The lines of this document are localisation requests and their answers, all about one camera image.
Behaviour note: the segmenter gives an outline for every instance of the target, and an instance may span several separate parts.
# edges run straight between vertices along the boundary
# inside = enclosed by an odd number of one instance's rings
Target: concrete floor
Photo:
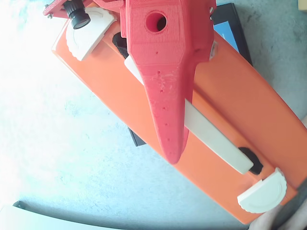
[[[303,118],[307,14],[296,0],[233,2],[255,68]],[[51,54],[63,20],[42,16],[47,3],[1,6],[0,203],[123,229],[244,229],[150,147],[134,147],[125,124]]]

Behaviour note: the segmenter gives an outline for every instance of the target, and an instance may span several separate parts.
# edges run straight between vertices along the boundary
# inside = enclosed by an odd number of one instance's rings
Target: circular hole
[[[151,32],[157,33],[166,27],[166,17],[160,13],[152,13],[146,18],[146,27]]]

